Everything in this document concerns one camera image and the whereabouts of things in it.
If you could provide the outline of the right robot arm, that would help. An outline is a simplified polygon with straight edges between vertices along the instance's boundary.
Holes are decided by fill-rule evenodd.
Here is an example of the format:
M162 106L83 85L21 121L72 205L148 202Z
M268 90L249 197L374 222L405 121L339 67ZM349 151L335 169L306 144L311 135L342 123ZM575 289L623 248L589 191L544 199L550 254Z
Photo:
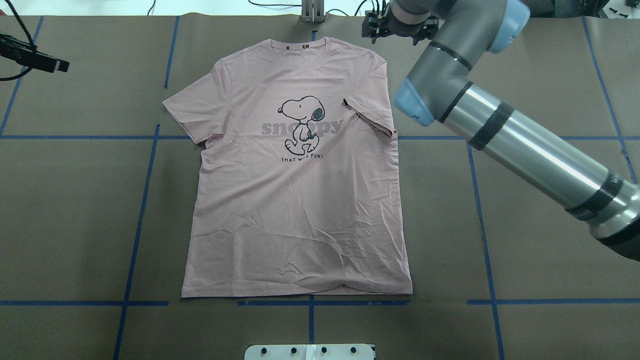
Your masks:
M396 107L423 126L443 124L585 222L601 244L638 261L639 187L468 78L482 55L514 41L530 9L519 0L391 0L387 26L416 35L429 14L444 23L400 85Z

